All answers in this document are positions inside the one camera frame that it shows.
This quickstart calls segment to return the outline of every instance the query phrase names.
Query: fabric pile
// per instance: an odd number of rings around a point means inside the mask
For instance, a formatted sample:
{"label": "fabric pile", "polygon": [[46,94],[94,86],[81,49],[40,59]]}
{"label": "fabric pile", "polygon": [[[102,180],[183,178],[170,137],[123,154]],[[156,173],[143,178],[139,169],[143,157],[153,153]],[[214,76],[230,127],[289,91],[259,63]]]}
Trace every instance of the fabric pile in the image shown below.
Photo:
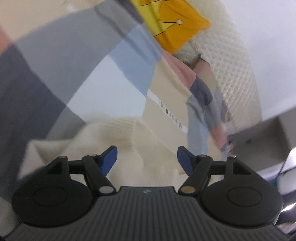
{"label": "fabric pile", "polygon": [[221,0],[131,2],[162,48],[192,69],[200,55],[210,63],[229,109],[229,134],[262,120],[248,51]]}
{"label": "fabric pile", "polygon": [[176,187],[179,146],[215,160],[227,154],[227,107],[209,64],[199,59],[192,70],[163,50],[127,0],[1,2],[0,79],[2,236],[16,224],[15,189],[60,153],[71,160],[118,145],[117,186],[135,185],[145,170],[138,185]]}

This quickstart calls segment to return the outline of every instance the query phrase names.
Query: striped fabric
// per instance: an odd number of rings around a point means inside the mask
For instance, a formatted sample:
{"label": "striped fabric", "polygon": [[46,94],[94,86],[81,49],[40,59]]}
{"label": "striped fabric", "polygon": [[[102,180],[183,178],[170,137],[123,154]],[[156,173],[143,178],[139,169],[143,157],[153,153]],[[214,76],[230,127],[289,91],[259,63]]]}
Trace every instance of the striped fabric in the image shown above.
{"label": "striped fabric", "polygon": [[184,145],[220,159],[226,111],[210,67],[191,70],[164,51],[128,0],[0,3],[3,200],[18,186],[29,140],[138,116],[174,153]]}

